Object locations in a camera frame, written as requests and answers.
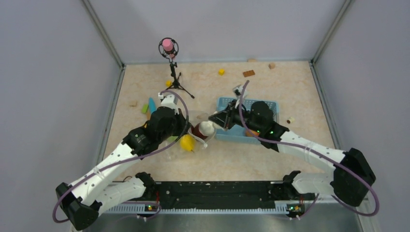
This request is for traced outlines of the green cabbage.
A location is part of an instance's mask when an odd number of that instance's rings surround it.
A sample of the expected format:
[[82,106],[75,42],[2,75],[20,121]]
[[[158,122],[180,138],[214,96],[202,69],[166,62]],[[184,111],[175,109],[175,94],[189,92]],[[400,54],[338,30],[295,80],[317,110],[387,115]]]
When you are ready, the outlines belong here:
[[170,137],[167,139],[167,142],[168,142],[168,143],[172,143],[172,142],[174,142],[177,138],[178,138],[178,136],[170,136]]

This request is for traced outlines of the yellow pear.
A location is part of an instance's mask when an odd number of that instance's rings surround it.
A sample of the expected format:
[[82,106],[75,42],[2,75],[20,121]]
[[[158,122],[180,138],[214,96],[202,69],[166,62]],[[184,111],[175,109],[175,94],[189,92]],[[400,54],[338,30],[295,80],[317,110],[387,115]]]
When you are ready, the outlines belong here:
[[195,149],[195,144],[195,139],[189,134],[185,134],[180,139],[180,147],[185,151],[193,152]]

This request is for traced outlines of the clear zip top bag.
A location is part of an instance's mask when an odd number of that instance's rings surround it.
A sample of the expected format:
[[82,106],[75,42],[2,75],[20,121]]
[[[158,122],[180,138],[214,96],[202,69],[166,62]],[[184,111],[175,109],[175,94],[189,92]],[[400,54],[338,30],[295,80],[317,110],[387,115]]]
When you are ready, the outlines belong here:
[[169,160],[183,154],[192,154],[206,149],[216,135],[217,129],[208,120],[209,113],[199,110],[189,111],[190,128],[171,148],[165,151]]

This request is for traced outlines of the red orange peach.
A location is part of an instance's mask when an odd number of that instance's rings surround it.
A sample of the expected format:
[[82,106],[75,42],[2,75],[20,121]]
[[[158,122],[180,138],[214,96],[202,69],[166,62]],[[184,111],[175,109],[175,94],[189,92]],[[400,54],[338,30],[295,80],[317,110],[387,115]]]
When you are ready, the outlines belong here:
[[245,135],[247,137],[258,137],[260,134],[259,130],[245,130]]

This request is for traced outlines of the dark red apple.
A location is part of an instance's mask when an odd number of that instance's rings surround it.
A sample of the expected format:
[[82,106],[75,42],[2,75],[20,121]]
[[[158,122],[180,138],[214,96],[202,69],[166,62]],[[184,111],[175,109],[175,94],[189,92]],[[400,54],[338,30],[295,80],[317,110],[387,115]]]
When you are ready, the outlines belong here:
[[205,140],[205,139],[207,139],[209,136],[203,134],[203,133],[200,131],[200,125],[201,125],[201,123],[196,124],[195,127],[194,127],[194,126],[191,126],[191,132],[192,132],[192,134],[193,134],[194,136],[196,136],[196,137],[198,137],[198,138],[200,138],[200,139],[202,139],[202,140]]

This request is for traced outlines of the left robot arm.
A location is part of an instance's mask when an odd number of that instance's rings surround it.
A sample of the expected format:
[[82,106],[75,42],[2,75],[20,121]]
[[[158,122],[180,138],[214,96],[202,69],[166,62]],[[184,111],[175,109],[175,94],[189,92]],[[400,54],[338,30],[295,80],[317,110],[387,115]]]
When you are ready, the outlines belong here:
[[154,185],[142,177],[133,177],[116,186],[111,183],[142,159],[171,148],[174,143],[159,148],[169,137],[179,140],[188,131],[190,117],[184,100],[170,90],[159,93],[159,98],[160,107],[150,119],[129,131],[108,157],[79,179],[56,187],[58,201],[52,212],[55,223],[68,221],[77,231],[82,231],[118,204],[154,196]]

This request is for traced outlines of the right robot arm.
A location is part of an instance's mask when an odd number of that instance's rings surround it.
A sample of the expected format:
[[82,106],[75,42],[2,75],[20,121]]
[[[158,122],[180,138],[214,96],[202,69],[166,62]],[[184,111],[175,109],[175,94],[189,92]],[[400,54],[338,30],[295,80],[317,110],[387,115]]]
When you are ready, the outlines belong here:
[[236,99],[208,119],[224,131],[240,126],[258,133],[256,139],[267,149],[293,155],[320,169],[321,173],[298,173],[283,186],[289,199],[304,193],[332,195],[342,203],[358,207],[368,194],[379,202],[372,188],[376,177],[363,153],[330,148],[305,139],[274,120],[274,112],[264,101],[245,107],[246,86],[233,89]]

